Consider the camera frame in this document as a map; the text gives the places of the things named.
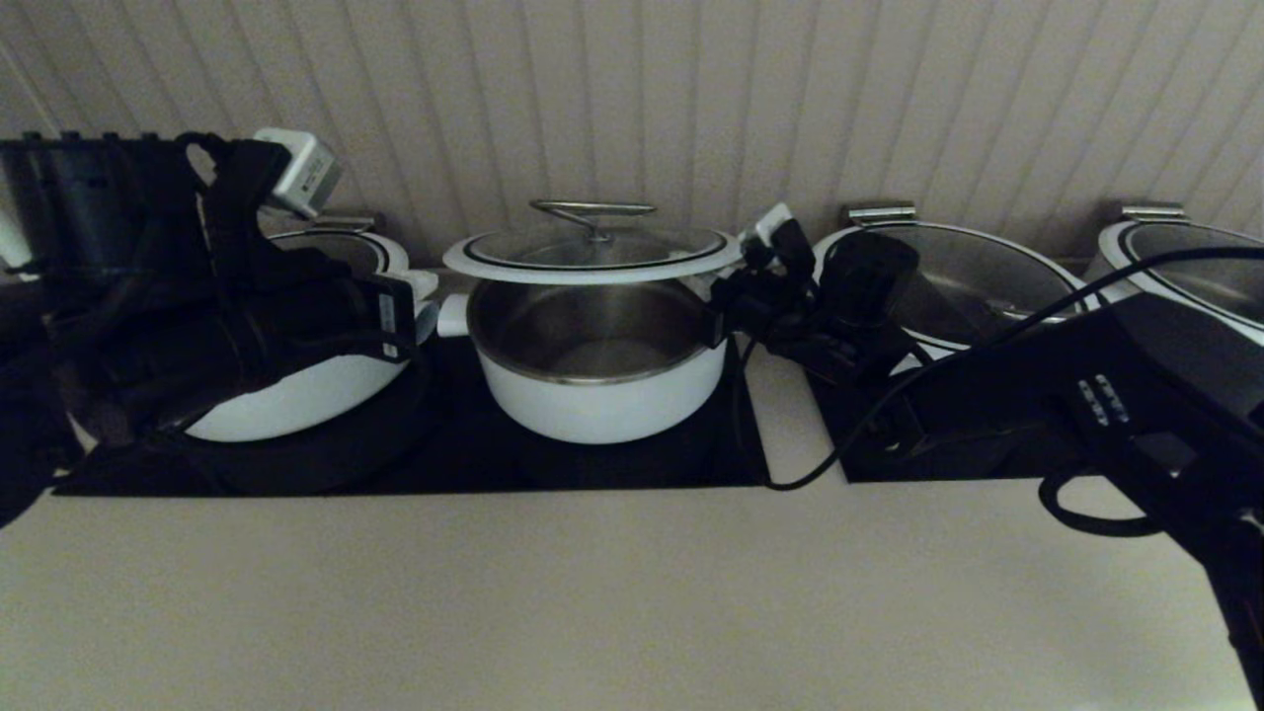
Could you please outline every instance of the pot lid handle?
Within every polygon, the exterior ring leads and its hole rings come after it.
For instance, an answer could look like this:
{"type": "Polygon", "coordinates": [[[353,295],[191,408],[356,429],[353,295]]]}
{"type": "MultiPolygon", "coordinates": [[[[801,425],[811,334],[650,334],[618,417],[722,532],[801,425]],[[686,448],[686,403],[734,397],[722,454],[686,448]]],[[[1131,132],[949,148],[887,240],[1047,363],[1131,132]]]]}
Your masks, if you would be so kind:
{"type": "Polygon", "coordinates": [[[623,218],[636,218],[648,215],[657,210],[653,205],[641,205],[636,202],[581,202],[576,200],[532,200],[531,206],[541,213],[549,213],[555,218],[569,220],[588,228],[588,237],[593,240],[607,240],[608,235],[602,234],[600,228],[585,216],[617,215],[623,218]]]}

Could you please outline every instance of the cooking pot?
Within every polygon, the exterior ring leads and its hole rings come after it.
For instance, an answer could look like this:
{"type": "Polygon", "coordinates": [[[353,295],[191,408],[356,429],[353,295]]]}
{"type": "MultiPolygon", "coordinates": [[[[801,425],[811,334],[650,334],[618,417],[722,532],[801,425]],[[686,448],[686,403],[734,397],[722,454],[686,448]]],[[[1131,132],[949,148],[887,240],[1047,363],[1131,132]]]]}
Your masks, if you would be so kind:
{"type": "Polygon", "coordinates": [[[704,302],[680,280],[736,262],[737,240],[592,219],[648,205],[532,206],[566,223],[477,235],[444,256],[482,281],[445,300],[439,334],[468,334],[501,407],[554,439],[628,442],[691,415],[719,382],[724,347],[703,345],[704,302]]]}
{"type": "MultiPolygon", "coordinates": [[[[439,278],[408,268],[404,249],[382,235],[351,230],[306,230],[272,237],[282,249],[315,248],[346,262],[355,276],[380,275],[406,280],[413,290],[417,338],[434,331],[437,305],[426,301],[439,278]]],[[[293,434],[329,421],[380,392],[407,363],[368,356],[337,356],[286,376],[263,390],[215,406],[185,434],[206,442],[259,442],[293,434]]]]}
{"type": "MultiPolygon", "coordinates": [[[[892,316],[934,358],[943,358],[1025,319],[1083,286],[1067,269],[1020,244],[982,232],[925,223],[910,204],[858,206],[848,213],[853,226],[813,248],[815,278],[838,240],[861,230],[880,232],[918,250],[918,275],[895,305],[892,316]]],[[[1064,320],[1097,306],[1096,299],[1053,316],[1064,320]]],[[[897,369],[914,362],[906,361],[897,369]]]]}
{"type": "MultiPolygon", "coordinates": [[[[1127,205],[1122,213],[1122,220],[1098,234],[1097,256],[1085,276],[1088,281],[1165,252],[1264,247],[1264,240],[1256,237],[1193,224],[1177,204],[1127,205]]],[[[1165,264],[1115,282],[1102,295],[1119,301],[1141,291],[1212,314],[1264,345],[1264,269],[1258,262],[1208,259],[1165,264]]]]}

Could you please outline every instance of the white beadboard wall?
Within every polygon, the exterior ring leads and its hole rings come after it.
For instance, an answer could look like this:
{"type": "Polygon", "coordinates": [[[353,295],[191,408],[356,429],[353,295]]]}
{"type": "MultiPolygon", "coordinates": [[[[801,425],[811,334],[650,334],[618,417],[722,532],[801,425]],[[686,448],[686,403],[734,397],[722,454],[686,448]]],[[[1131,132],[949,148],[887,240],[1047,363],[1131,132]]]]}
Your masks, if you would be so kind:
{"type": "Polygon", "coordinates": [[[1258,0],[0,0],[0,53],[6,135],[311,130],[426,262],[544,196],[913,199],[1066,258],[1111,199],[1261,223],[1258,0]]]}

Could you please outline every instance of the power cord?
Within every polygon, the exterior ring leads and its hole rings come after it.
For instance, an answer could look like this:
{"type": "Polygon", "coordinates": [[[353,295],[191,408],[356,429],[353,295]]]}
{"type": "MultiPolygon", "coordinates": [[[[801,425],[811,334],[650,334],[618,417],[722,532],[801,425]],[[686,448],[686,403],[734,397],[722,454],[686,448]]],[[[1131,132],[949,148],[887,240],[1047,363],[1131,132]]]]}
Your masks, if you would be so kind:
{"type": "MultiPolygon", "coordinates": [[[[1133,276],[1135,273],[1144,272],[1146,269],[1152,269],[1154,267],[1159,267],[1159,266],[1163,266],[1163,264],[1172,264],[1172,263],[1177,263],[1177,262],[1200,262],[1200,261],[1207,261],[1207,259],[1253,259],[1253,261],[1264,261],[1264,247],[1201,247],[1201,248],[1196,248],[1196,249],[1181,249],[1181,250],[1177,250],[1177,252],[1165,252],[1163,254],[1155,254],[1154,257],[1146,257],[1145,259],[1140,259],[1140,261],[1138,261],[1138,262],[1135,262],[1133,264],[1129,264],[1127,267],[1124,267],[1124,268],[1116,269],[1114,272],[1110,272],[1109,275],[1106,275],[1106,276],[1103,276],[1103,277],[1101,277],[1098,280],[1095,280],[1093,282],[1091,282],[1091,283],[1088,283],[1088,285],[1086,285],[1086,286],[1083,286],[1081,288],[1077,288],[1076,291],[1068,294],[1067,296],[1063,296],[1062,299],[1058,299],[1057,301],[1054,301],[1053,304],[1049,304],[1044,309],[1040,309],[1039,311],[1035,311],[1030,316],[1028,316],[1028,318],[1023,319],[1021,321],[1014,324],[1012,326],[1010,326],[1010,328],[1000,331],[995,337],[985,340],[980,345],[976,345],[971,350],[962,350],[962,352],[958,352],[958,353],[953,353],[952,356],[948,356],[945,358],[940,358],[939,361],[934,361],[933,363],[930,363],[928,366],[924,366],[921,368],[918,368],[916,371],[910,372],[904,380],[901,380],[901,381],[896,382],[895,385],[892,385],[885,393],[882,393],[881,397],[878,397],[878,400],[868,410],[865,411],[863,415],[861,415],[861,419],[856,421],[856,425],[853,425],[852,429],[847,433],[847,435],[843,436],[842,440],[839,440],[836,444],[834,450],[829,453],[829,457],[825,457],[825,459],[823,459],[820,462],[820,464],[818,464],[813,471],[810,471],[806,474],[804,474],[803,477],[800,477],[798,479],[794,479],[794,481],[790,481],[790,482],[775,482],[775,481],[772,481],[771,474],[765,474],[762,477],[763,478],[763,482],[762,482],[763,486],[766,486],[767,488],[771,488],[774,491],[795,491],[795,490],[803,488],[803,487],[810,485],[811,482],[817,481],[832,466],[834,466],[834,463],[838,462],[838,459],[842,458],[843,454],[847,453],[847,450],[851,448],[851,445],[854,444],[856,440],[860,438],[861,433],[863,433],[865,429],[868,428],[870,424],[872,424],[875,419],[877,419],[877,416],[882,412],[882,409],[886,407],[886,405],[892,399],[895,399],[896,395],[904,392],[913,383],[915,383],[919,380],[927,377],[929,373],[933,373],[933,372],[943,368],[945,364],[948,364],[948,363],[951,363],[953,361],[957,361],[958,358],[964,358],[964,357],[969,356],[971,353],[977,352],[980,348],[994,348],[996,345],[1000,345],[1002,343],[1012,340],[1019,334],[1025,333],[1026,330],[1029,330],[1029,329],[1039,325],[1042,321],[1044,321],[1049,316],[1052,316],[1054,314],[1058,314],[1058,312],[1060,312],[1060,311],[1063,311],[1066,309],[1069,309],[1069,307],[1074,306],[1077,302],[1083,301],[1085,299],[1087,299],[1090,296],[1097,295],[1100,291],[1102,291],[1107,286],[1110,286],[1112,283],[1116,283],[1119,281],[1122,281],[1122,280],[1125,280],[1125,278],[1127,278],[1127,277],[1130,277],[1130,276],[1133,276]]],[[[739,412],[741,381],[744,380],[746,366],[747,366],[747,363],[751,359],[751,354],[755,352],[756,343],[757,343],[757,339],[752,338],[751,343],[746,347],[746,350],[742,353],[742,358],[738,362],[738,373],[737,373],[737,377],[733,378],[733,381],[734,381],[734,386],[733,386],[733,390],[734,390],[734,395],[733,395],[733,417],[734,417],[734,426],[737,428],[738,448],[739,448],[739,450],[742,452],[743,455],[746,455],[746,449],[744,449],[744,445],[742,443],[742,436],[741,436],[741,417],[739,417],[741,416],[741,412],[739,412]]],[[[1052,490],[1054,492],[1054,496],[1057,495],[1057,490],[1058,488],[1060,488],[1060,486],[1052,487],[1052,490]]],[[[1140,522],[1136,522],[1136,521],[1129,521],[1129,524],[1131,524],[1134,526],[1144,526],[1144,524],[1140,524],[1140,522]]],[[[1131,533],[1130,535],[1145,535],[1145,534],[1131,533]]]]}

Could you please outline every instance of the white countertop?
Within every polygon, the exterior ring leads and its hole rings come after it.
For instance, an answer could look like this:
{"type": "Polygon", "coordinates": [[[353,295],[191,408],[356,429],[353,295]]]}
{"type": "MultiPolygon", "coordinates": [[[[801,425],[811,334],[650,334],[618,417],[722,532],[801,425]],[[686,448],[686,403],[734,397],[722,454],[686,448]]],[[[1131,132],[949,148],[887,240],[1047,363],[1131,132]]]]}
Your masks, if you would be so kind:
{"type": "MultiPolygon", "coordinates": [[[[752,390],[777,478],[828,453],[798,368],[752,390]]],[[[44,498],[0,531],[0,706],[1251,708],[1201,568],[1035,488],[44,498]]]]}

